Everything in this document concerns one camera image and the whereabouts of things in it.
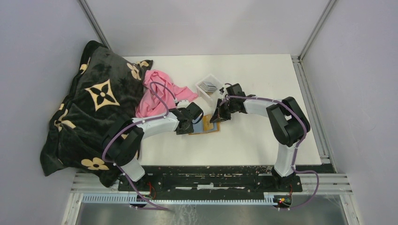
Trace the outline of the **yellow leather card holder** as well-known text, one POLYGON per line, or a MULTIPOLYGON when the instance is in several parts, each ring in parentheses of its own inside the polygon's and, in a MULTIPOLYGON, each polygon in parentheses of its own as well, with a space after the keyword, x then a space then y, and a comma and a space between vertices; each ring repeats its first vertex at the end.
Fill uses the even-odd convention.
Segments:
POLYGON ((211 118, 212 115, 207 114, 203 116, 203 118, 198 123, 193 124, 193 133, 190 133, 190 135, 201 135, 219 132, 221 130, 220 123, 210 123, 211 118))

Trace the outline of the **gold vip card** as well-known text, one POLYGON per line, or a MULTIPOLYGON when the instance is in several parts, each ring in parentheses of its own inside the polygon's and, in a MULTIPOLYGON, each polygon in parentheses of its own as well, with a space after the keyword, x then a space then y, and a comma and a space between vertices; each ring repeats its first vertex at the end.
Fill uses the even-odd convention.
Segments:
POLYGON ((217 123, 210 123, 207 120, 203 121, 203 131, 205 133, 207 132, 214 132, 218 130, 218 124, 217 123))

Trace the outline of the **white plastic tray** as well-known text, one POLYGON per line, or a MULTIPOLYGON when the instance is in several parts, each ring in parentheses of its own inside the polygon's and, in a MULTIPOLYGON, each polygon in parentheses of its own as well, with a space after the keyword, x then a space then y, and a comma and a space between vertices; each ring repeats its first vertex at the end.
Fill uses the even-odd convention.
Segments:
POLYGON ((222 97, 220 90, 223 87, 223 83, 213 74, 204 76, 195 84, 195 87, 198 96, 204 99, 210 107, 215 106, 217 100, 222 97))

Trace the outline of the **stack of credit cards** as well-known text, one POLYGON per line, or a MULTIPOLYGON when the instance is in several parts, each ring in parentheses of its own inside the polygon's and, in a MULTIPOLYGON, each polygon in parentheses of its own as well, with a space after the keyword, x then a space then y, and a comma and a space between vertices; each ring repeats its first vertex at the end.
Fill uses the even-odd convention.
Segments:
POLYGON ((218 88, 211 82, 203 81, 198 85, 204 92, 214 93, 218 88))

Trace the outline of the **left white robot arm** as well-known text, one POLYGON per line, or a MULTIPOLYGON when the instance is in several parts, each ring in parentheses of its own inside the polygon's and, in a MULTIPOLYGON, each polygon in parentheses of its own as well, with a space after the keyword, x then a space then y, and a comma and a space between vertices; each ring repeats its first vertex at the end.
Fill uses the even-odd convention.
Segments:
POLYGON ((105 133, 102 141, 103 161, 118 167, 130 179, 135 190, 143 190, 148 184, 145 170, 136 154, 144 139, 166 132, 176 135, 193 133, 193 125, 204 116, 203 110, 194 102, 187 107, 168 109, 164 114, 144 118, 119 117, 105 133))

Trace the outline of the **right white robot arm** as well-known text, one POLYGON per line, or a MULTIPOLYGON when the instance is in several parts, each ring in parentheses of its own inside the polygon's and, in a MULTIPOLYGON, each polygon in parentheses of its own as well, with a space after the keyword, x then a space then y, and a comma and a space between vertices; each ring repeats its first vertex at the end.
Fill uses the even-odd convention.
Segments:
POLYGON ((237 112, 269 119, 274 137, 279 143, 276 163, 271 170, 271 186, 276 191, 284 191, 296 175, 298 148, 311 130, 296 99, 286 97, 276 100, 246 95, 238 83, 226 83, 220 92, 223 97, 217 100, 211 123, 230 120, 231 115, 237 112))

